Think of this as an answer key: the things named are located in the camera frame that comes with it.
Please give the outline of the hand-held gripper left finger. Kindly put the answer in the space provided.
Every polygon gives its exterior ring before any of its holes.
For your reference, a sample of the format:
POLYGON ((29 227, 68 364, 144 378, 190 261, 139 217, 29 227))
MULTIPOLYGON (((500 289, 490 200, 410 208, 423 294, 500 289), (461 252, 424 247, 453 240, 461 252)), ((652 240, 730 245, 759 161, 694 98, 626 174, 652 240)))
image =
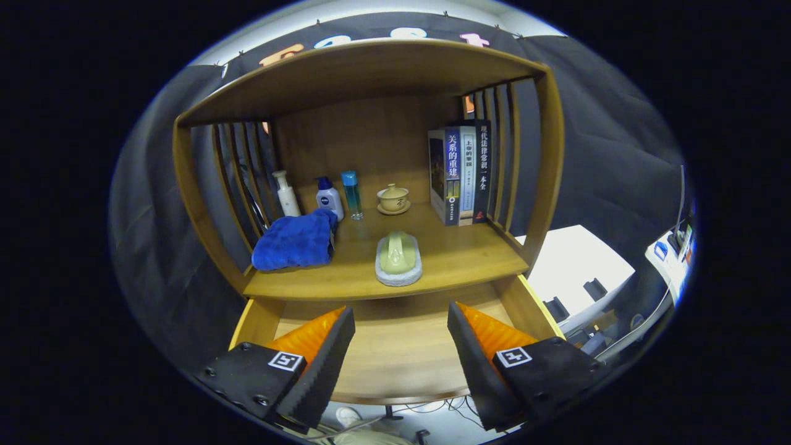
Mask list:
POLYGON ((261 422, 307 433, 327 408, 354 333, 352 308, 339 307, 265 345, 240 342, 195 380, 261 422))

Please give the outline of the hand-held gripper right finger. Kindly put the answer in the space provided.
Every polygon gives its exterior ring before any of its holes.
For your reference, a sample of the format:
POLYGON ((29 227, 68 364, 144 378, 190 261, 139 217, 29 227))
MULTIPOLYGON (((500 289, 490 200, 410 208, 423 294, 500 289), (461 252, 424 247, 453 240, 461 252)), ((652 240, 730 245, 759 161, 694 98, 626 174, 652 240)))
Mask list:
POLYGON ((486 430, 542 425, 609 375, 607 364, 559 336, 537 340, 460 302, 449 305, 447 328, 486 430))

